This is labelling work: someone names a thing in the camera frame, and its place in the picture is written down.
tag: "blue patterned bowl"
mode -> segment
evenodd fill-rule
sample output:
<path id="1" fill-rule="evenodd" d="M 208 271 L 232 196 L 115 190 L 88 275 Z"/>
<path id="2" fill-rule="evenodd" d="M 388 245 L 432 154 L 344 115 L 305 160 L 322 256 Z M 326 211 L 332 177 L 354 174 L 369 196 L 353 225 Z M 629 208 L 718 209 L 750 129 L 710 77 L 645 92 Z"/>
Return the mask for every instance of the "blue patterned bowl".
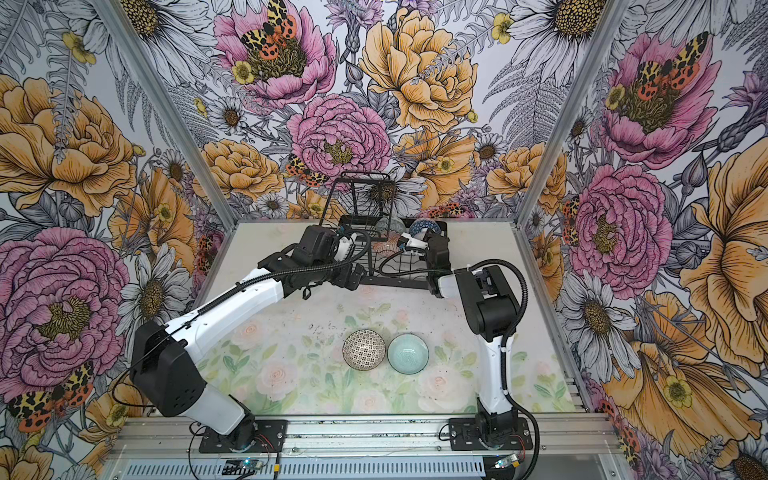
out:
<path id="1" fill-rule="evenodd" d="M 413 375 L 427 366 L 429 348 L 424 340 L 416 335 L 404 333 L 389 344 L 387 359 L 393 369 L 406 375 Z"/>

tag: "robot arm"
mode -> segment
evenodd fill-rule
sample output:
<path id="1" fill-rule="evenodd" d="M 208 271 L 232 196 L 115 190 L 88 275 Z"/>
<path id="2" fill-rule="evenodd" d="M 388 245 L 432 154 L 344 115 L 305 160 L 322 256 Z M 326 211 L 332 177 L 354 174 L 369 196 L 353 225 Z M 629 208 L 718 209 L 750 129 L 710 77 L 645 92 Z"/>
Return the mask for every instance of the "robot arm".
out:
<path id="1" fill-rule="evenodd" d="M 133 358 L 139 360 L 131 367 L 133 383 L 164 416 L 190 417 L 222 435 L 233 451 L 247 449 L 256 435 L 253 415 L 208 384 L 195 364 L 243 321 L 296 290 L 304 288 L 304 299 L 309 298 L 311 287 L 326 281 L 355 290 L 365 269 L 345 261 L 353 241 L 324 227 L 307 227 L 290 255 L 289 247 L 268 256 L 232 290 L 164 326 L 145 323 L 136 332 Z M 424 242 L 413 244 L 418 240 L 404 241 L 408 247 L 424 247 Z M 425 242 L 428 267 L 450 271 L 447 239 L 428 235 Z M 254 281 L 265 276 L 279 279 Z M 498 266 L 448 275 L 430 273 L 429 289 L 441 298 L 460 297 L 467 323 L 478 336 L 486 371 L 481 376 L 478 427 L 493 443 L 494 437 L 509 433 L 507 417 L 514 415 L 514 423 L 517 419 L 502 390 L 500 356 L 505 351 L 502 337 L 519 322 L 520 306 Z"/>

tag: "pink flower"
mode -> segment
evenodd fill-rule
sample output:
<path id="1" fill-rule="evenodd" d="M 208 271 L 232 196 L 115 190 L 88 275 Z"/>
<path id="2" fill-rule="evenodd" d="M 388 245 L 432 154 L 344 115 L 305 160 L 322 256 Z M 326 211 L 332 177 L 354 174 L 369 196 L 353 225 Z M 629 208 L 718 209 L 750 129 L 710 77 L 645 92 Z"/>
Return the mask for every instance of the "pink flower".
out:
<path id="1" fill-rule="evenodd" d="M 657 170 L 684 153 L 709 126 L 716 108 L 707 108 L 710 90 L 720 70 L 719 61 L 710 65 L 713 37 L 708 38 L 697 67 L 698 73 L 680 90 L 661 88 L 650 100 L 641 100 L 638 66 L 646 61 L 661 65 L 674 59 L 685 44 L 659 43 L 642 34 L 619 62 L 619 70 L 608 79 L 611 88 L 606 108 L 595 128 L 600 144 L 630 162 L 643 162 Z"/>
<path id="2" fill-rule="evenodd" d="M 92 362 L 114 365 L 123 337 L 120 290 L 128 270 L 116 252 L 85 232 L 48 228 L 0 246 L 0 393 L 50 390 Z"/>
<path id="3" fill-rule="evenodd" d="M 288 104 L 308 101 L 318 93 L 325 93 L 336 80 L 336 46 L 331 34 L 323 34 L 316 27 L 306 7 L 301 12 L 286 0 L 288 15 L 296 19 L 296 38 L 281 48 L 275 60 L 263 60 L 250 55 L 240 37 L 252 30 L 262 30 L 266 7 L 259 13 L 246 9 L 245 16 L 232 12 L 231 17 L 218 15 L 214 19 L 216 48 L 222 67 L 232 69 L 235 81 L 248 91 L 246 107 L 259 111 L 273 110 Z"/>
<path id="4" fill-rule="evenodd" d="M 600 166 L 579 197 L 574 270 L 598 276 L 619 299 L 639 295 L 669 256 L 672 226 L 663 212 L 656 177 L 639 165 Z"/>
<path id="5" fill-rule="evenodd" d="M 389 162 L 389 136 L 375 110 L 330 94 L 314 98 L 286 124 L 293 153 L 331 184 L 343 171 L 382 170 Z"/>

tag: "table surface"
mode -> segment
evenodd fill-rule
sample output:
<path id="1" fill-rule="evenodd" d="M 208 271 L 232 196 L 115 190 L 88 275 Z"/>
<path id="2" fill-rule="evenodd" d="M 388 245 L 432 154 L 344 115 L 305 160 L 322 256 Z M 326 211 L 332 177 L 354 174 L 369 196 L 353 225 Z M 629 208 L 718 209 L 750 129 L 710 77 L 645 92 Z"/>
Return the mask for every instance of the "table surface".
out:
<path id="1" fill-rule="evenodd" d="M 215 273 L 207 299 L 222 293 L 257 262 L 297 242 L 309 222 L 242 223 Z M 529 275 L 508 223 L 451 222 L 454 267 L 485 258 L 510 261 Z M 505 271 L 520 297 L 517 280 Z M 534 412 L 570 412 L 564 382 L 538 302 L 531 295 L 512 347 L 512 395 Z M 386 344 L 414 333 L 429 347 L 427 367 L 396 372 L 386 359 L 375 369 L 350 369 L 344 339 L 372 329 Z M 198 367 L 203 377 L 257 415 L 419 414 L 474 412 L 478 344 L 459 300 L 426 290 L 361 286 L 350 292 L 323 285 L 308 300 L 299 293 L 267 307 L 216 345 Z"/>

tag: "wire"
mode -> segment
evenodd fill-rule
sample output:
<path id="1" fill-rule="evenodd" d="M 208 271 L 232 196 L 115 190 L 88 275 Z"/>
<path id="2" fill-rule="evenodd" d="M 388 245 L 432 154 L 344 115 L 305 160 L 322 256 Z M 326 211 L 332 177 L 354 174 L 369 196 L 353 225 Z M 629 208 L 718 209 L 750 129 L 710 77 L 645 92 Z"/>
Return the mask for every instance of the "wire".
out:
<path id="1" fill-rule="evenodd" d="M 517 327 L 518 323 L 520 322 L 520 319 L 523 317 L 523 314 L 525 313 L 525 310 L 528 308 L 528 284 L 525 282 L 525 277 L 523 276 L 522 272 L 519 268 L 517 268 L 512 263 L 509 263 L 506 260 L 499 260 L 499 259 L 491 259 L 491 260 L 483 260 L 482 262 L 478 262 L 475 265 L 472 265 L 467 270 L 473 271 L 477 270 L 481 266 L 486 265 L 501 265 L 506 266 L 509 268 L 515 276 L 518 278 L 518 282 L 520 283 L 520 287 L 522 290 L 522 295 L 520 298 L 520 309 L 518 310 L 517 318 L 515 318 L 515 321 L 509 324 L 509 327 L 504 332 L 504 335 L 502 336 L 502 354 L 499 356 L 501 359 L 501 367 L 502 367 L 502 391 L 504 392 L 504 397 L 507 399 L 507 401 L 515 407 L 522 415 L 524 415 L 533 426 L 533 433 L 534 433 L 534 447 L 533 447 L 533 456 L 531 457 L 531 464 L 528 466 L 528 469 L 525 470 L 525 473 L 520 477 L 518 480 L 526 480 L 533 474 L 533 469 L 536 466 L 536 462 L 538 460 L 538 451 L 539 451 L 539 443 L 541 441 L 541 433 L 539 432 L 538 428 L 538 422 L 536 421 L 536 418 L 533 416 L 532 413 L 530 413 L 528 410 L 525 409 L 522 405 L 517 403 L 515 399 L 512 398 L 511 395 L 509 395 L 509 389 L 507 385 L 507 341 L 509 340 L 509 337 L 512 335 L 513 330 Z"/>
<path id="2" fill-rule="evenodd" d="M 445 425 L 443 425 L 442 427 L 440 427 L 440 431 L 439 431 L 439 432 L 437 432 L 437 439 L 438 439 L 440 442 L 450 442 L 450 441 L 451 441 L 451 437 L 448 437 L 447 439 L 444 439 L 444 438 L 442 437 L 442 430 L 443 430 L 445 427 L 447 427 L 447 426 L 448 426 L 448 424 L 446 423 Z"/>

